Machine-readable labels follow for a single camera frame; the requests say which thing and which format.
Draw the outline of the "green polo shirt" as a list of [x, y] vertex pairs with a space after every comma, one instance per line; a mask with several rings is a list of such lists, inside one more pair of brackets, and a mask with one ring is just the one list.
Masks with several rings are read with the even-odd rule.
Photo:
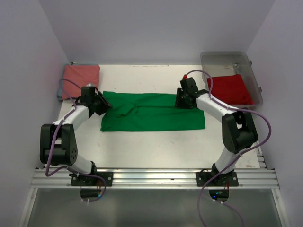
[[104, 91], [103, 95], [112, 107], [102, 118], [102, 132], [187, 131], [206, 128], [204, 112], [175, 107], [174, 94]]

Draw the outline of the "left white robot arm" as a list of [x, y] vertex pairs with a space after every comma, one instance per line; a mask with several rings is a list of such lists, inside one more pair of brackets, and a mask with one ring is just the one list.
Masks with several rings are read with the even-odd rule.
[[78, 154], [75, 131], [92, 115], [105, 114], [111, 104], [92, 86], [81, 88], [71, 110], [51, 124], [43, 124], [40, 130], [40, 161], [46, 165], [45, 175], [50, 177], [61, 169], [82, 175], [85, 184], [98, 181], [96, 165]]

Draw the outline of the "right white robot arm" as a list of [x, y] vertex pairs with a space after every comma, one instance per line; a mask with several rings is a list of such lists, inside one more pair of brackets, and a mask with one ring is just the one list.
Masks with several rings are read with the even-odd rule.
[[241, 157], [240, 152], [250, 148], [257, 140], [258, 134], [251, 113], [212, 98], [207, 90], [199, 90], [193, 78], [184, 76], [177, 89], [175, 107], [198, 109], [207, 112], [222, 124], [222, 141], [224, 149], [219, 159], [213, 163], [211, 171], [200, 171], [199, 180], [205, 183], [223, 185], [234, 177], [234, 166]]

